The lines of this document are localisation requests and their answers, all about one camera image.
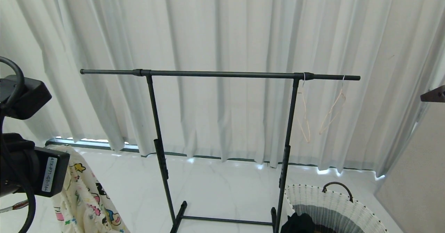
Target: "white curtain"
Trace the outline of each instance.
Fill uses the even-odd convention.
[[[124,141],[154,152],[148,88],[134,76],[84,69],[216,70],[361,75],[307,81],[311,142],[302,136],[302,98],[291,135],[293,163],[384,173],[427,89],[443,42],[445,0],[1,0],[0,53],[53,99],[5,129]],[[1,68],[2,76],[7,70]],[[291,81],[154,77],[165,150],[270,161],[283,155]],[[321,123],[340,89],[346,103]]]

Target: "cream colored garment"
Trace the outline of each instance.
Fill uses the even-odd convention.
[[[129,233],[84,158],[71,146],[55,150],[70,154],[62,192],[52,198],[62,233]]]

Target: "tiled floor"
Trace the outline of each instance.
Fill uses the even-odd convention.
[[[79,149],[113,200],[132,233],[168,233],[171,228],[167,201],[155,155],[142,158],[135,153]],[[280,168],[266,163],[167,156],[169,185],[178,212],[183,200],[186,215],[270,222],[270,209],[278,204]],[[315,167],[289,166],[287,184],[323,186],[327,182],[346,184],[354,197],[367,205],[385,224],[388,232],[401,233],[373,192],[379,181],[371,171],[317,171]],[[344,192],[341,187],[332,190]],[[2,208],[25,197],[8,195]],[[38,209],[29,232],[60,232],[51,199],[37,198]],[[2,233],[15,233],[24,222],[26,209],[0,214]],[[272,227],[223,222],[183,220],[179,233],[271,233]]]

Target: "basket handle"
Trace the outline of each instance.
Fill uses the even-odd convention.
[[[343,186],[343,187],[346,189],[346,191],[348,192],[348,194],[349,194],[349,200],[351,201],[351,203],[354,202],[354,200],[353,200],[353,195],[351,194],[351,191],[348,189],[348,187],[346,187],[346,185],[344,185],[344,184],[342,184],[342,183],[339,183],[339,182],[330,182],[330,183],[327,183],[327,184],[323,187],[323,190],[322,190],[321,192],[326,193],[326,191],[327,191],[326,187],[329,186],[329,185],[331,185],[331,184],[338,184],[338,185]]]

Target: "white woven basket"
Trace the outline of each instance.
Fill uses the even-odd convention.
[[[348,195],[327,190],[331,184],[343,186]],[[380,220],[358,200],[353,200],[342,183],[331,182],[323,188],[308,185],[289,185],[284,193],[288,201],[288,215],[307,213],[316,225],[323,225],[336,233],[386,233]]]

